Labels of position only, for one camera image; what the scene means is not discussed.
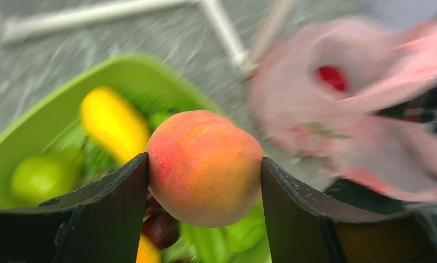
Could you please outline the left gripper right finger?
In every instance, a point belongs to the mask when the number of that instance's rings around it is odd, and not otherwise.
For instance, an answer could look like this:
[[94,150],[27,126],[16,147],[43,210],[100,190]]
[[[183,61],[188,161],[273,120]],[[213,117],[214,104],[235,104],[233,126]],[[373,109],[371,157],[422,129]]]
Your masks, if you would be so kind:
[[374,213],[312,188],[268,157],[260,180],[273,262],[437,262],[437,203]]

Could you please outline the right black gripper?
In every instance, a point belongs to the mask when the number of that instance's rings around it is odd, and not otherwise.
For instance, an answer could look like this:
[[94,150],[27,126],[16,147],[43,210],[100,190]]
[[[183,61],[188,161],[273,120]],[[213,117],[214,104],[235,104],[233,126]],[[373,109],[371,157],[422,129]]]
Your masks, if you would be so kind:
[[[426,37],[423,32],[409,30],[404,33],[404,41],[419,44],[419,47],[427,52],[433,47],[433,53],[426,55],[423,61],[427,63],[437,62],[437,38]],[[376,115],[410,122],[432,123],[432,131],[437,133],[437,83],[420,96],[382,109]]]

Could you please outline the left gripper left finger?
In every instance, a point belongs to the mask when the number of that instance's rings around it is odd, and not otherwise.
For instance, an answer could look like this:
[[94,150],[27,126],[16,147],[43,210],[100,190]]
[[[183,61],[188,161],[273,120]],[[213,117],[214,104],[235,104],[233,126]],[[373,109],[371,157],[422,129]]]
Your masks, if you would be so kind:
[[0,262],[135,262],[148,157],[36,207],[0,210]]

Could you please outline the red fake fruit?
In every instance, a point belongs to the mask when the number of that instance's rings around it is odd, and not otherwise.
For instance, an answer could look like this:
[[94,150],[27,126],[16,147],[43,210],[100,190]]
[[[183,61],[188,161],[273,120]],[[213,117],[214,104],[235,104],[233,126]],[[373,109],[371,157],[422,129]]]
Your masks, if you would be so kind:
[[348,79],[341,69],[335,65],[323,65],[315,70],[316,75],[334,90],[346,93],[349,88]]

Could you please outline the fake peach orange pink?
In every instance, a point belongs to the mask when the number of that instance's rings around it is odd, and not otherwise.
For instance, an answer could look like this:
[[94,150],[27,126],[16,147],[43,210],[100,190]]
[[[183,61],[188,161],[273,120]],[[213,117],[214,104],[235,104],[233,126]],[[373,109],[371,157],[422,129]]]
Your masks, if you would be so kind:
[[196,110],[167,118],[146,150],[151,194],[189,225],[234,224],[260,196],[262,147],[217,113]]

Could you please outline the pink plastic bag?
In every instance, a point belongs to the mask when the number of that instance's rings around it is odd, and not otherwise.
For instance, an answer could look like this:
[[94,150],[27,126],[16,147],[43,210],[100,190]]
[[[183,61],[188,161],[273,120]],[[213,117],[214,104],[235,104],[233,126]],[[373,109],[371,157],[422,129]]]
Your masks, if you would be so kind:
[[[393,199],[437,202],[437,134],[376,115],[437,83],[437,62],[423,61],[434,48],[405,42],[409,30],[437,38],[437,19],[391,31],[351,16],[278,40],[251,79],[251,105],[263,132],[293,155],[327,158],[326,174]],[[346,75],[346,93],[316,75],[323,65]]]

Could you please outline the orange yellow fake mango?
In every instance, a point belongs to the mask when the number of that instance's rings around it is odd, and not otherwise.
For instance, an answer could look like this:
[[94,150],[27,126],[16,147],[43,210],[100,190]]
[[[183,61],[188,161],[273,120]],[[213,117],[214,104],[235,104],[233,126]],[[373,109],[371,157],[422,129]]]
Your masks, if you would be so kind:
[[138,245],[136,263],[161,263],[161,253],[156,246],[147,238],[146,235],[141,234]]

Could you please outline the dark red fake grapes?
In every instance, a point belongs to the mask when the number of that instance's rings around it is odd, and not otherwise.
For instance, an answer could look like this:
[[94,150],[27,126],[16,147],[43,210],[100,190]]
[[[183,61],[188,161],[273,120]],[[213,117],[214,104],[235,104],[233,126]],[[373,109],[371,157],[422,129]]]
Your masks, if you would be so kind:
[[158,249],[166,249],[179,239],[178,220],[168,214],[153,196],[146,200],[145,216],[141,232]]

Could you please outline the fake green leaves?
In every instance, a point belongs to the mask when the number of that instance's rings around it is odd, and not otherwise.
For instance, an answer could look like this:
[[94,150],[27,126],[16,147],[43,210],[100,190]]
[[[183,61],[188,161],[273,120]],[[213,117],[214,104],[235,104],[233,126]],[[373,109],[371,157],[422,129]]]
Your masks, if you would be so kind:
[[104,177],[117,166],[113,158],[102,148],[92,143],[87,136],[83,140],[81,150],[84,155],[82,176],[80,178],[81,186]]

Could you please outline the green plastic tray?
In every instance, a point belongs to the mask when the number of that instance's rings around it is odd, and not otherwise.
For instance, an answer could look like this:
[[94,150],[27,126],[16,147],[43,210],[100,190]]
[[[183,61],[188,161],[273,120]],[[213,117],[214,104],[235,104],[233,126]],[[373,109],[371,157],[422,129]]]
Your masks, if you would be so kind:
[[53,91],[0,135],[0,210],[22,208],[10,196],[9,181],[23,159],[82,143],[85,135],[79,123],[80,103],[91,89],[101,85],[114,87],[150,107],[222,112],[204,93],[157,59],[143,54],[108,59]]

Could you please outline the white pvc pipe frame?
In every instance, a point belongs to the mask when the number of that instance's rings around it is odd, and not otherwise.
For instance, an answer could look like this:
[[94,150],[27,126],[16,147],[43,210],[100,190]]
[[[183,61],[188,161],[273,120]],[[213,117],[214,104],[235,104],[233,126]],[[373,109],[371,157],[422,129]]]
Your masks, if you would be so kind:
[[257,68],[257,63],[272,41],[282,30],[298,1],[274,1],[253,44],[245,49],[234,24],[220,1],[116,1],[106,4],[67,9],[60,12],[7,19],[0,26],[0,39],[4,44],[19,43],[73,28],[124,19],[147,12],[180,7],[198,6],[221,42],[229,61],[244,79]]

